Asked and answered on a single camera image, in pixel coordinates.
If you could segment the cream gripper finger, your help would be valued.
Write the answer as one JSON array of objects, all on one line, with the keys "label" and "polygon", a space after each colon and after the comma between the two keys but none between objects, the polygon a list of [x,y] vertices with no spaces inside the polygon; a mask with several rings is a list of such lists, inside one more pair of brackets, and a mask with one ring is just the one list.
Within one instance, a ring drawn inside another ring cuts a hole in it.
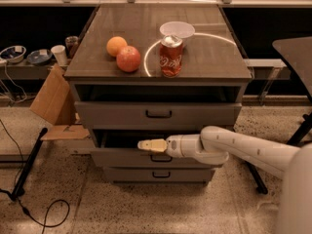
[{"label": "cream gripper finger", "polygon": [[167,142],[161,138],[141,140],[137,144],[138,149],[152,152],[164,152],[167,149],[167,146]]}]

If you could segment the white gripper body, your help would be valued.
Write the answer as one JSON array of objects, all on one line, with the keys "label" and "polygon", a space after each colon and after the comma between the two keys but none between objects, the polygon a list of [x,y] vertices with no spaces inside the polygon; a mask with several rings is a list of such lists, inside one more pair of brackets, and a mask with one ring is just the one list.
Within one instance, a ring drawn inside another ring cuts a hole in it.
[{"label": "white gripper body", "polygon": [[182,154],[182,135],[169,136],[166,139],[167,150],[166,153],[174,158],[183,158]]}]

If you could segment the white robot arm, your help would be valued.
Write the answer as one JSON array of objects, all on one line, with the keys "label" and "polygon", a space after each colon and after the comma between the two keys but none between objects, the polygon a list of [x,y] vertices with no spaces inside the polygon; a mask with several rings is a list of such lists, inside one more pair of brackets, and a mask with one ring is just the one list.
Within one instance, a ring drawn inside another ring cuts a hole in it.
[{"label": "white robot arm", "polygon": [[195,135],[141,140],[137,148],[166,153],[174,158],[192,158],[207,165],[223,165],[232,154],[278,178],[284,176],[291,159],[299,151],[299,147],[216,126],[205,127]]}]

